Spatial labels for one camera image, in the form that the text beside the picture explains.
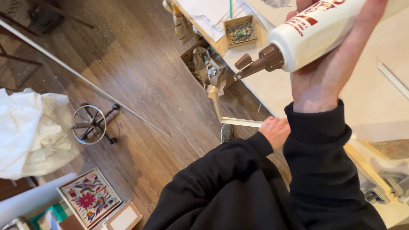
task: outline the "left hand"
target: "left hand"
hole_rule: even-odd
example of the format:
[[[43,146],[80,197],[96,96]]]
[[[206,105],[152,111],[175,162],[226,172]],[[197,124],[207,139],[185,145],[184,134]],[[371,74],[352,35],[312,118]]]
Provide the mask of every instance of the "left hand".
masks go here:
[[[287,118],[274,117],[267,118],[258,131],[270,142],[273,150],[281,147],[291,132]]]

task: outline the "metal ring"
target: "metal ring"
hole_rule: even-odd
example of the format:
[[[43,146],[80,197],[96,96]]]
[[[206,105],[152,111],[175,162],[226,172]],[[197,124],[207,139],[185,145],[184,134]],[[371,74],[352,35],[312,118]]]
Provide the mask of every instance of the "metal ring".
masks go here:
[[[74,117],[75,117],[75,115],[77,114],[77,112],[78,112],[80,109],[85,108],[85,107],[95,108],[95,109],[98,110],[98,112],[100,112],[101,115],[102,115],[103,121],[105,122],[105,127],[104,127],[104,129],[103,129],[103,133],[102,133],[101,137],[100,137],[99,140],[98,140],[98,141],[100,141],[100,140],[105,136],[105,132],[106,132],[106,118],[105,118],[105,115],[103,114],[103,112],[102,112],[99,108],[97,108],[97,107],[95,107],[95,106],[91,106],[91,105],[82,106],[82,107],[80,107],[79,109],[77,109],[77,110],[75,111],[75,113],[74,113],[74,115],[72,116],[72,118],[74,119]],[[77,135],[76,135],[75,132],[74,132],[74,129],[71,129],[71,131],[72,131],[72,134],[74,135],[74,137],[75,137],[80,143],[82,143],[82,144],[92,145],[92,144],[95,144],[95,143],[98,142],[98,141],[95,141],[95,142],[93,142],[93,143],[86,143],[86,142],[80,140],[80,139],[77,137]]]

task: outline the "black sweatshirt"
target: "black sweatshirt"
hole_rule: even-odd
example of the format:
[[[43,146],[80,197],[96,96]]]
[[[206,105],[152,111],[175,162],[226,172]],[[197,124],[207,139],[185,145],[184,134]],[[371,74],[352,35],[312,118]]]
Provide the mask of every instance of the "black sweatshirt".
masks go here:
[[[208,152],[164,187],[144,229],[386,229],[360,191],[343,146],[351,136],[344,104],[314,114],[285,108],[291,133],[284,144],[288,193],[267,158],[273,149],[257,132]]]

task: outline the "red flower embroidery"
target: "red flower embroidery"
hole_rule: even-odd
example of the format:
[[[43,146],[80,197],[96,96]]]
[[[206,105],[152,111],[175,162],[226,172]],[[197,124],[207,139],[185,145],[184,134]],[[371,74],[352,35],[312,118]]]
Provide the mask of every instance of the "red flower embroidery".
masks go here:
[[[87,192],[87,194],[82,194],[82,196],[79,196],[76,203],[80,207],[88,208],[89,206],[93,205],[95,200],[95,196]]]

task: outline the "picture frame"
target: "picture frame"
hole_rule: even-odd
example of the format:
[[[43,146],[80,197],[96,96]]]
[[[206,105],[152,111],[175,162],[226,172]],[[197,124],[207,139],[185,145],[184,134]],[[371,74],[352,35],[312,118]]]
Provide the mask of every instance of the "picture frame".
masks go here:
[[[85,230],[93,228],[122,203],[98,168],[57,190]]]

